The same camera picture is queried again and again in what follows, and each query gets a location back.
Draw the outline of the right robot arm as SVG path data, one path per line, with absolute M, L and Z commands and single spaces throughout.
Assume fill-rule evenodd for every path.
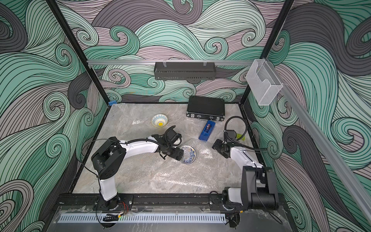
M 226 187 L 222 204 L 227 210 L 277 210 L 279 196 L 276 176 L 272 168 L 256 161 L 247 146 L 217 139 L 212 149 L 226 159 L 233 160 L 242 171 L 240 187 Z

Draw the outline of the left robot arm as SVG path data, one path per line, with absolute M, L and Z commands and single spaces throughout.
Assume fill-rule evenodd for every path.
M 174 129 L 175 126 L 171 126 L 162 135 L 154 134 L 147 138 L 129 141 L 118 140 L 113 136 L 91 156 L 99 182 L 100 196 L 108 209 L 114 209 L 119 204 L 115 175 L 125 158 L 158 153 L 164 160 L 166 158 L 182 160 L 184 151 L 179 147 L 182 143 L 182 135 Z

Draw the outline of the clear bubble wrap sheet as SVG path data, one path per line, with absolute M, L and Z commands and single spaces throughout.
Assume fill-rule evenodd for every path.
M 239 187 L 242 171 L 231 159 L 211 148 L 210 142 L 189 139 L 184 145 L 196 151 L 191 164 L 159 154 L 146 153 L 125 158 L 116 174 L 119 193 L 209 193 Z

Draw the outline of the yellow patterned ceramic bowl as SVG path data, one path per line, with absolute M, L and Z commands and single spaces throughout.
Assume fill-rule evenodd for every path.
M 164 114 L 157 114 L 152 117 L 151 123 L 154 127 L 161 128 L 168 123 L 168 117 Z

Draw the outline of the blue patterned ceramic bowl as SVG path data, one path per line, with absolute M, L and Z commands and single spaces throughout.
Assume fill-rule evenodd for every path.
M 182 146 L 181 149 L 184 151 L 181 163 L 182 164 L 191 164 L 196 159 L 196 151 L 191 146 Z

